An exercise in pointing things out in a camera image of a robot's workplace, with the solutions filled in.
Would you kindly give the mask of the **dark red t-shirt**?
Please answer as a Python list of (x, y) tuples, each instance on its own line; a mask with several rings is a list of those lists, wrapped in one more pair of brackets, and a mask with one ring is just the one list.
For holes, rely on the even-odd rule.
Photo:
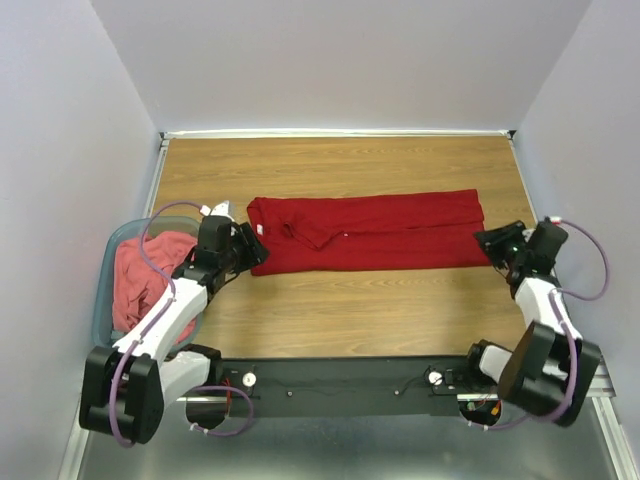
[(488, 265), (476, 190), (350, 198), (256, 197), (248, 218), (267, 248), (255, 276)]

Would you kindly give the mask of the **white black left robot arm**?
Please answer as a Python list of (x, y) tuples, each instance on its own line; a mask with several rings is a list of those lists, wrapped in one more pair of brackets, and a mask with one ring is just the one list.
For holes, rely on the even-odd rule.
[(142, 321), (111, 347), (87, 356), (78, 423), (123, 447), (145, 444), (168, 405), (184, 394), (248, 395), (226, 379), (221, 353), (201, 345), (174, 352), (178, 337), (215, 295), (268, 258), (248, 223), (229, 215), (201, 220), (196, 245), (168, 274), (168, 285)]

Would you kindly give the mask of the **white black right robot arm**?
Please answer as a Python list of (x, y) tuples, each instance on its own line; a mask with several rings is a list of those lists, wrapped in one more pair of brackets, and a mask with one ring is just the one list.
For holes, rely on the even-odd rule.
[(560, 427), (577, 419), (602, 356), (573, 325), (564, 302), (570, 292), (554, 274), (572, 225), (546, 217), (534, 229), (516, 221), (475, 233), (490, 264), (505, 271), (526, 330), (514, 350), (487, 340), (473, 344), (459, 370), (467, 389), (480, 392), (495, 382), (500, 400)]

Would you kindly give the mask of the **pink t-shirt in bin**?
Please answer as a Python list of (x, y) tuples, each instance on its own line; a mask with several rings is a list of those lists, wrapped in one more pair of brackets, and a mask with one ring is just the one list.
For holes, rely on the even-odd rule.
[[(196, 238), (179, 231), (146, 234), (144, 251), (166, 274), (171, 274), (196, 245)], [(112, 317), (116, 331), (131, 331), (160, 299), (168, 280), (147, 265), (140, 255), (139, 238), (123, 241), (116, 249)]]

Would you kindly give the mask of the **clear blue plastic bin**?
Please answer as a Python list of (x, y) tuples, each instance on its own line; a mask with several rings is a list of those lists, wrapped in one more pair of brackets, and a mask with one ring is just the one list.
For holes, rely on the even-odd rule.
[[(92, 340), (95, 345), (110, 347), (124, 336), (113, 326), (112, 304), (114, 290), (114, 261), (117, 247), (126, 240), (137, 239), (148, 218), (130, 221), (111, 235), (107, 241), (96, 292), (92, 320)], [(199, 222), (186, 216), (160, 216), (150, 226), (148, 233), (155, 237), (163, 231), (179, 231), (196, 237)]]

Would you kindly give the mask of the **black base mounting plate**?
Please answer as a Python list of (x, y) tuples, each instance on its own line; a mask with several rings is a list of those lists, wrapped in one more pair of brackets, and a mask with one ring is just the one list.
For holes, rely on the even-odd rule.
[(461, 416), (494, 426), (495, 383), (463, 356), (227, 359), (229, 392), (191, 392), (189, 422), (216, 432), (255, 418)]

